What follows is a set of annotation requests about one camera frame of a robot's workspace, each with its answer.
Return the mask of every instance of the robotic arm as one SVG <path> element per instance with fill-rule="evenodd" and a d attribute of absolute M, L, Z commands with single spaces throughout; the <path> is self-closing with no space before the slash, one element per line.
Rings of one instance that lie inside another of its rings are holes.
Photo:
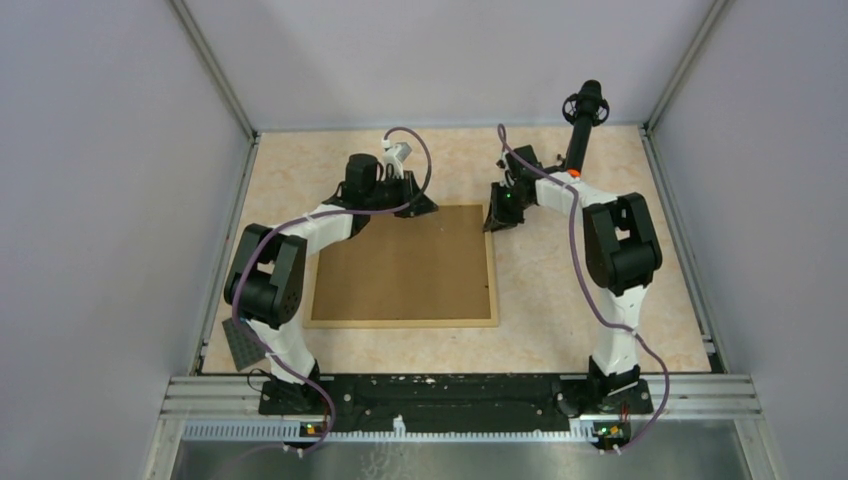
<path fill-rule="evenodd" d="M 662 253 L 644 197 L 605 192 L 580 178 L 592 127 L 603 123 L 608 114 L 600 83 L 589 80 L 563 105 L 563 115 L 574 130 L 559 164 L 542 167 L 532 146 L 516 148 L 514 152 L 535 167 L 531 170 L 504 151 L 497 162 L 504 170 L 504 180 L 492 183 L 483 228 L 497 231 L 524 223 L 524 210 L 531 205 L 568 216 L 574 194 L 563 185 L 573 188 L 582 210 L 587 269 L 602 289 L 598 309 L 609 323 L 635 330 L 653 272 L 662 265 Z M 589 380 L 595 394 L 606 397 L 626 390 L 637 384 L 639 373 L 633 335 L 602 325 L 589 359 Z"/>
<path fill-rule="evenodd" d="M 368 154 L 351 155 L 345 179 L 335 193 L 305 215 L 306 221 L 282 229 L 261 252 L 257 265 L 249 271 L 248 260 L 259 243 L 275 227 L 248 225 L 242 233 L 232 267 L 224 287 L 224 300 L 232 305 L 236 286 L 247 275 L 239 312 L 259 339 L 299 375 L 317 380 L 318 363 L 303 340 L 301 320 L 306 258 L 329 245 L 352 238 L 370 221 L 368 212 L 400 207 L 395 216 L 415 217 L 438 210 L 438 206 L 420 191 L 415 176 L 403 170 L 403 162 L 412 149 L 407 143 L 384 141 L 382 163 Z M 330 214 L 338 211 L 344 213 Z M 258 264 L 273 263 L 271 273 Z M 315 403 L 315 392 L 276 362 L 271 374 L 277 379 L 278 401 L 294 409 L 305 410 Z"/>

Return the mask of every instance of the wooden table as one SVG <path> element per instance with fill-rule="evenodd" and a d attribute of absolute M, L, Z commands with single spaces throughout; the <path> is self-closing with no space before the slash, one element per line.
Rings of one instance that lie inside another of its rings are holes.
<path fill-rule="evenodd" d="M 344 176 L 350 154 L 379 156 L 382 131 L 263 134 L 239 224 L 276 225 L 311 211 Z M 427 195 L 438 204 L 488 203 L 489 184 L 500 179 L 494 163 L 500 145 L 494 127 L 422 129 L 433 154 Z M 550 165 L 564 153 L 570 127 L 511 128 L 513 147 L 532 144 Z M 423 180 L 424 155 L 405 167 Z M 615 193 L 639 192 L 648 201 L 663 249 L 663 266 L 642 308 L 640 331 L 672 371 L 709 371 L 700 329 L 635 126 L 593 130 L 583 172 L 592 185 Z M 582 252 L 582 234 L 579 234 Z M 307 329 L 306 343 L 323 372 L 585 372 L 598 325 L 583 299 L 568 249 L 567 220 L 535 207 L 526 223 L 494 234 L 500 326 L 454 329 Z M 315 274 L 315 259 L 307 275 Z M 230 308 L 221 300 L 204 363 L 205 372 L 234 372 L 221 322 Z M 659 366 L 640 353 L 643 371 Z M 267 368 L 267 360 L 259 366 Z"/>

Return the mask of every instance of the white wall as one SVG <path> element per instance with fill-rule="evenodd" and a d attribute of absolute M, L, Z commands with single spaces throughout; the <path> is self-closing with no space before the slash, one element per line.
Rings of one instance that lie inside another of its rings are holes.
<path fill-rule="evenodd" d="M 166 2 L 0 2 L 0 478 L 140 476 L 245 155 Z"/>
<path fill-rule="evenodd" d="M 736 2 L 658 133 L 726 357 L 792 478 L 845 478 L 848 3 Z"/>
<path fill-rule="evenodd" d="M 710 0 L 189 0 L 254 126 L 562 123 L 596 78 L 647 119 Z"/>

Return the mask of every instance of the brown square panel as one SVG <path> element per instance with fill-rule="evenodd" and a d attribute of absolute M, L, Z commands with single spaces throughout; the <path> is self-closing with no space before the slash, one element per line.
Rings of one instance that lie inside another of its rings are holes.
<path fill-rule="evenodd" d="M 482 205 L 451 205 L 418 218 L 372 217 L 357 236 L 321 251 L 304 326 L 497 326 L 484 214 Z"/>

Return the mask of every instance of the brown board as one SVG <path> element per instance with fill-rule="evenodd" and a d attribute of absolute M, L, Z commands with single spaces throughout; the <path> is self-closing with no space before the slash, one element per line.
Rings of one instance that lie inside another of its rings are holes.
<path fill-rule="evenodd" d="M 308 328 L 494 327 L 491 233 L 482 205 L 417 218 L 378 215 L 321 251 Z"/>

